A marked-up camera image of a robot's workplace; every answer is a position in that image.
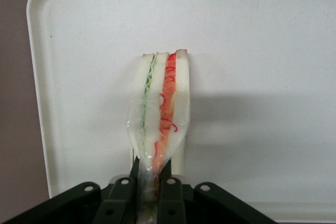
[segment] white plastic tray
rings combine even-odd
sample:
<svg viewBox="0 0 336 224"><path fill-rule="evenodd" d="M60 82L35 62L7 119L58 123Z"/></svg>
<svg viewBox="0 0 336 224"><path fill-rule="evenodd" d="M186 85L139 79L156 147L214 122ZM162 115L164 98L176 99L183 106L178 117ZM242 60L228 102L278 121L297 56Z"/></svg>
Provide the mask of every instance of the white plastic tray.
<svg viewBox="0 0 336 224"><path fill-rule="evenodd" d="M130 170L139 57L190 53L184 175L336 222L336 0L29 0L50 196Z"/></svg>

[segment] green cucumber filling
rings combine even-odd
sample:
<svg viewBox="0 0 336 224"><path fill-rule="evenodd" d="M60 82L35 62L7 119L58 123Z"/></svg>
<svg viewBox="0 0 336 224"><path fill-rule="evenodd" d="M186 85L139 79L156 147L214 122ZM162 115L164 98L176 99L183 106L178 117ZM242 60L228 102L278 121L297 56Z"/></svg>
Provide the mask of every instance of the green cucumber filling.
<svg viewBox="0 0 336 224"><path fill-rule="evenodd" d="M155 66L158 54L159 53L157 52L153 56L152 62L151 62L151 65L149 67L149 71L148 71L148 74L147 74L147 78L146 78L145 90L144 90L144 95L143 95L143 106L142 106L142 128L143 128L143 131L144 131L144 127L145 127L145 114L146 114L147 95L148 95L150 87L151 87L154 66ZM146 153L146 149L145 149L145 146L144 146L144 143L145 143L144 140L145 140L145 138L143 139L142 145L143 145L144 152Z"/></svg>

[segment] clear plastic wrap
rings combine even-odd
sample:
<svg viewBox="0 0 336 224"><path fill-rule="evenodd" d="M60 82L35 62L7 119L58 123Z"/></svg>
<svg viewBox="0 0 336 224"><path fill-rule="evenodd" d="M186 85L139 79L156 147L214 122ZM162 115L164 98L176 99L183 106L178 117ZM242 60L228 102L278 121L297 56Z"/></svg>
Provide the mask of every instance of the clear plastic wrap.
<svg viewBox="0 0 336 224"><path fill-rule="evenodd" d="M127 120L127 131L140 159L138 224L156 223L159 174L184 141L189 121L187 51L143 55Z"/></svg>

